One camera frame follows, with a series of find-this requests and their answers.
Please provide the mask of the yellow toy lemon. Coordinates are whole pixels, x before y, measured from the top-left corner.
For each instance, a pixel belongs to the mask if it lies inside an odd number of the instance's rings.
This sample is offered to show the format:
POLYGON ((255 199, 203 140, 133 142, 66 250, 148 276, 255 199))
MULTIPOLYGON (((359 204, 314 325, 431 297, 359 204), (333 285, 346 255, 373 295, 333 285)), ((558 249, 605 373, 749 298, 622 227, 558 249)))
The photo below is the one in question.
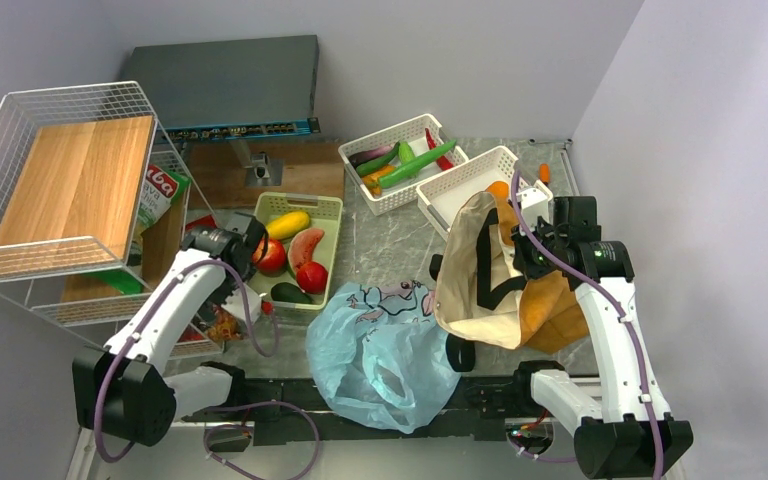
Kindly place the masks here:
POLYGON ((310 223, 310 215, 305 211, 297 210, 271 220, 266 225, 266 230, 271 239, 283 241, 307 229, 310 223))

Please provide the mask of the yellow canvas tote bag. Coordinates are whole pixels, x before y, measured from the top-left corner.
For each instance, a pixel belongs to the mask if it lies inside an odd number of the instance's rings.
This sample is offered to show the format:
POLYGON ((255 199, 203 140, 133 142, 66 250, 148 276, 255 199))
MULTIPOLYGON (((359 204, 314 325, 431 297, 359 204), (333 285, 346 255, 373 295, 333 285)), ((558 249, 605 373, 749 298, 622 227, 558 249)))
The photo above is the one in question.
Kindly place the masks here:
POLYGON ((531 279, 514 266, 516 225, 512 207, 491 193, 466 201, 442 254, 434 316, 465 341, 554 354, 587 337, 588 326, 561 272, 531 279))

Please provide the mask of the long green toy pepper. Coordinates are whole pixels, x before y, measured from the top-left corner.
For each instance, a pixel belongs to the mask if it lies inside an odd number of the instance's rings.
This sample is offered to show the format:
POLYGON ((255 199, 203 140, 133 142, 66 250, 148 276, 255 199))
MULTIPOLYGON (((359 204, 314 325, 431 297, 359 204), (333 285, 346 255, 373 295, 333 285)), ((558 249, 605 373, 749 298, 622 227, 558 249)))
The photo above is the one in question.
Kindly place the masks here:
POLYGON ((401 165, 390 174, 383 176, 379 180, 382 189, 394 187, 414 176, 417 176, 425 167, 435 163, 438 158, 445 156, 449 151, 457 146, 457 140, 453 139, 443 143, 427 152, 419 155, 416 159, 407 165, 401 165))

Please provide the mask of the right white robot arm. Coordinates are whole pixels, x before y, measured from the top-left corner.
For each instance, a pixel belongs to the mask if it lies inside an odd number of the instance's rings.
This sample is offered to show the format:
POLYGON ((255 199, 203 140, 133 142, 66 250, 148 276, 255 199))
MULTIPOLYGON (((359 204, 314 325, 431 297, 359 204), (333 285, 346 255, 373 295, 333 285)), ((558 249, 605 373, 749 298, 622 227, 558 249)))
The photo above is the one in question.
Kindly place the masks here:
POLYGON ((513 203, 514 264, 531 277, 561 273, 574 294, 597 360, 594 399, 559 368, 535 368, 511 388, 517 411, 547 409, 570 433, 589 479, 662 478, 694 440, 677 420, 651 367, 638 321, 635 272, 626 245, 605 240, 592 196, 557 200, 557 224, 524 201, 513 203))

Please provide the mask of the red toy tomato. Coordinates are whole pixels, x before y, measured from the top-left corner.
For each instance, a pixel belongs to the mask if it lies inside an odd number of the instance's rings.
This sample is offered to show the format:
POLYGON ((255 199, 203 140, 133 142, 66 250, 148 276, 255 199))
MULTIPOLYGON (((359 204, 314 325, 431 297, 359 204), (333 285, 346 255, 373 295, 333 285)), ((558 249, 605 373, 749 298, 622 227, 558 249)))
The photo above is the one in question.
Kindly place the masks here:
POLYGON ((323 294, 328 284, 328 270, 318 262, 303 264, 296 273, 300 289, 308 294, 323 294))

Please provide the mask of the green cassava chips bag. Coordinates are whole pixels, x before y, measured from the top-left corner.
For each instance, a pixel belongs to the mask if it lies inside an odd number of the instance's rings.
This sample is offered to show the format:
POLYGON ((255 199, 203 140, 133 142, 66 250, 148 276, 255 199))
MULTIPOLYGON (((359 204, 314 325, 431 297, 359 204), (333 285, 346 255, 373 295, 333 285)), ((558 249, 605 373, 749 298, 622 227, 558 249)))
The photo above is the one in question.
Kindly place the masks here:
MULTIPOLYGON (((134 273, 140 274, 144 263, 144 232, 167 213, 173 203, 187 192, 190 184, 191 179, 186 175, 154 164, 148 165, 139 196, 135 231, 126 259, 126 266, 134 273)), ((143 290, 143 284, 122 269, 92 272, 88 277, 125 295, 138 294, 143 290)))

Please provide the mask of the dark green toy avocado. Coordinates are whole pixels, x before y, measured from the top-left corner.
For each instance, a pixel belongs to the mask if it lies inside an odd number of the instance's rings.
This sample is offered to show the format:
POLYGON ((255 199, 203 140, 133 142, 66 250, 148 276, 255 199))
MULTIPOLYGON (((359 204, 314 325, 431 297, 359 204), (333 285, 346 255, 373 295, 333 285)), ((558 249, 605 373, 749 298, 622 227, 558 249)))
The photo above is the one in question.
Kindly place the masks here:
POLYGON ((313 304, 313 298, 305 293, 296 284, 290 282, 279 282, 270 289, 270 296, 273 301, 293 303, 293 304, 313 304))

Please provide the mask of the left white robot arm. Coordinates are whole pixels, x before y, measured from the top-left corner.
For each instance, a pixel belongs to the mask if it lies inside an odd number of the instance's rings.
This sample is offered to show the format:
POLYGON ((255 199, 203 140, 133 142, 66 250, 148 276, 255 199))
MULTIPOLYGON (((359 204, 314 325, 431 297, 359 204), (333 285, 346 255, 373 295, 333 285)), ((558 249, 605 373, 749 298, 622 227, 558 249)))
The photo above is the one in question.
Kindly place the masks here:
POLYGON ((189 373, 163 373, 200 311, 231 303, 246 329, 253 328, 261 299, 246 283, 268 241, 265 226, 252 215, 241 230, 191 229, 158 287, 127 324, 102 347, 84 347, 75 356, 77 420, 92 432, 103 461, 120 461, 136 444, 157 444, 174 421, 199 411, 224 420, 245 411, 245 373, 238 367, 207 362, 189 373))

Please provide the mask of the orange toy carrot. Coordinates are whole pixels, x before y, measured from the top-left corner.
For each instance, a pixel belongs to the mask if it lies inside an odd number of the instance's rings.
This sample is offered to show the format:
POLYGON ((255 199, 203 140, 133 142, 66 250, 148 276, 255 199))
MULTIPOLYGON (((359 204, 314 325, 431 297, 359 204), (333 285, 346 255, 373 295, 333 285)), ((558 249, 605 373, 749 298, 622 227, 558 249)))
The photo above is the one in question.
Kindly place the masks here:
POLYGON ((495 181, 485 189, 485 192, 491 193, 496 200, 507 203, 509 200, 510 186, 507 182, 495 181))

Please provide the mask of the blue printed plastic grocery bag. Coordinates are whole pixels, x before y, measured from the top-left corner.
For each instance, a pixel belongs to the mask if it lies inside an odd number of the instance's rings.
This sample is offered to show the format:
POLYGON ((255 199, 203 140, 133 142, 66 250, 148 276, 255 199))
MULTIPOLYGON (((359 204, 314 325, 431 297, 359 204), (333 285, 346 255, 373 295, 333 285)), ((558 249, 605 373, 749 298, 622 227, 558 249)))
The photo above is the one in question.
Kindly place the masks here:
POLYGON ((429 425, 461 375, 447 357, 434 292, 416 280, 343 285, 309 324, 312 379, 338 416, 365 427, 412 434, 429 425))

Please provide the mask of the green toy vegetable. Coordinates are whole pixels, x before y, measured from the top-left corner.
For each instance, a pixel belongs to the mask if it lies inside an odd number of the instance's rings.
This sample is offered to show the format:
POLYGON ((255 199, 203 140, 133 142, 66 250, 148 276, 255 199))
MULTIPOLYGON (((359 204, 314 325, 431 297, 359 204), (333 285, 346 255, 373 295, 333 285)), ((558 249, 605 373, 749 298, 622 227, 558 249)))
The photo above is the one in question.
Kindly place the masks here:
POLYGON ((398 155, 400 146, 401 143, 397 142, 383 155, 358 165, 355 169, 356 173, 364 177, 388 165, 398 155))

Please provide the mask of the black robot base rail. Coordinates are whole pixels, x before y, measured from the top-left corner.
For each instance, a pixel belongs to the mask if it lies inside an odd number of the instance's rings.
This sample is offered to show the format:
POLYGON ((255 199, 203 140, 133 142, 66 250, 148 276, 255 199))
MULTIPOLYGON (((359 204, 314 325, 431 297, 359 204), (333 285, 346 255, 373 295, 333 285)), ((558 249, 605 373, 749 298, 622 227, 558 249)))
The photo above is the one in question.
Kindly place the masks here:
MULTIPOLYGON (((426 426, 411 434, 398 430, 365 427, 331 411, 311 379, 249 379, 245 383, 245 400, 279 400, 305 410, 324 441, 394 440, 468 437, 477 441, 503 441, 505 431, 530 423, 541 415, 538 407, 527 406, 514 393, 509 377, 466 376, 460 379, 452 397, 442 411, 426 426)), ((239 422, 253 427, 256 446, 279 446, 289 442, 311 441, 312 430, 307 421, 287 408, 259 407, 249 412, 201 411, 184 419, 186 422, 211 424, 239 422)))

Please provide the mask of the toy watermelon slice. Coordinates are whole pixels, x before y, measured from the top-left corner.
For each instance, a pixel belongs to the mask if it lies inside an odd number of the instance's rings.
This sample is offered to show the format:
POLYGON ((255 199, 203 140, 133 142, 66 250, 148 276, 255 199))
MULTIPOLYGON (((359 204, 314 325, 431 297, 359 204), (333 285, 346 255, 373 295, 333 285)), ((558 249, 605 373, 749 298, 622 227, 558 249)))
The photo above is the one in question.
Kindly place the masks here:
POLYGON ((292 238, 287 250, 287 260, 293 275, 303 265, 313 260, 313 253, 324 236, 325 231, 323 229, 310 227, 300 231, 292 238))

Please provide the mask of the red toy apple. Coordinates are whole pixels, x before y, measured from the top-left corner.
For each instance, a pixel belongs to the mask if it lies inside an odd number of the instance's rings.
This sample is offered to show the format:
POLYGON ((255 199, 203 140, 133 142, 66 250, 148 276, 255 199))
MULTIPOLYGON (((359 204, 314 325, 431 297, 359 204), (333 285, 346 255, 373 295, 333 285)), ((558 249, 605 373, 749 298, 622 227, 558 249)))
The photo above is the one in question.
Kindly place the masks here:
POLYGON ((260 241, 251 260, 259 273, 276 276, 285 269, 287 253, 281 241, 270 238, 268 241, 260 241))

